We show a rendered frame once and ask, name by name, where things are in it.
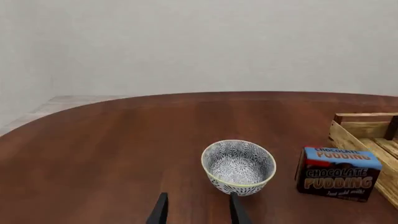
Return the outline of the chocolate pudding box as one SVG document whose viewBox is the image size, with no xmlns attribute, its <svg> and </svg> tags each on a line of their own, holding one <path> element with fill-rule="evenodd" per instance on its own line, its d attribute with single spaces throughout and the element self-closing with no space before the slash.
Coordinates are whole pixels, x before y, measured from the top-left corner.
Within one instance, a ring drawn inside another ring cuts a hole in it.
<svg viewBox="0 0 398 224">
<path fill-rule="evenodd" d="M 369 151 L 304 147 L 295 173 L 298 192 L 367 202 L 382 164 Z"/>
</svg>

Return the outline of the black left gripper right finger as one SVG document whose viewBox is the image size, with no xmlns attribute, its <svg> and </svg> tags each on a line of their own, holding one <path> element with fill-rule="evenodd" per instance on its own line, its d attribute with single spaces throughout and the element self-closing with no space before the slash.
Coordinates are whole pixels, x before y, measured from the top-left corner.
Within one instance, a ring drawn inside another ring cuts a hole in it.
<svg viewBox="0 0 398 224">
<path fill-rule="evenodd" d="M 232 192 L 229 195 L 229 210 L 231 214 L 231 224 L 252 224 L 236 192 Z"/>
</svg>

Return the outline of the wooden slat tray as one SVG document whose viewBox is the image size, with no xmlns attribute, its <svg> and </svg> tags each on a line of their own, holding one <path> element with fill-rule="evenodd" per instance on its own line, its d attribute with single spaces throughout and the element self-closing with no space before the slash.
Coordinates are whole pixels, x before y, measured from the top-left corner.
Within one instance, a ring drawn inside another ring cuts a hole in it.
<svg viewBox="0 0 398 224">
<path fill-rule="evenodd" d="M 328 138 L 338 149 L 370 151 L 381 161 L 375 187 L 398 209 L 398 113 L 337 113 Z"/>
</svg>

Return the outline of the black white patterned bowl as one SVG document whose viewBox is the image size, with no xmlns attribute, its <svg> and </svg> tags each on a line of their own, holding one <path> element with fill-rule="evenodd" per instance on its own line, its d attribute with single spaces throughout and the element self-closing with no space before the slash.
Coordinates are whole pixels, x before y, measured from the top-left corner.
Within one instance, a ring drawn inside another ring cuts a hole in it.
<svg viewBox="0 0 398 224">
<path fill-rule="evenodd" d="M 263 147 L 238 139 L 209 145 L 201 165 L 211 184 L 225 194 L 245 197 L 256 194 L 276 173 L 276 161 Z"/>
</svg>

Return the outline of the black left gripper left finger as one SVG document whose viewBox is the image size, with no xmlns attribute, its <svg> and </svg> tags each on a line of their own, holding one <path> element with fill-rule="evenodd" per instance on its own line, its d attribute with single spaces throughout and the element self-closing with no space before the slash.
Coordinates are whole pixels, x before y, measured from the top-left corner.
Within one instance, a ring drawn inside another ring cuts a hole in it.
<svg viewBox="0 0 398 224">
<path fill-rule="evenodd" d="M 146 224 L 167 224 L 169 199 L 166 192 L 162 192 L 147 218 Z"/>
</svg>

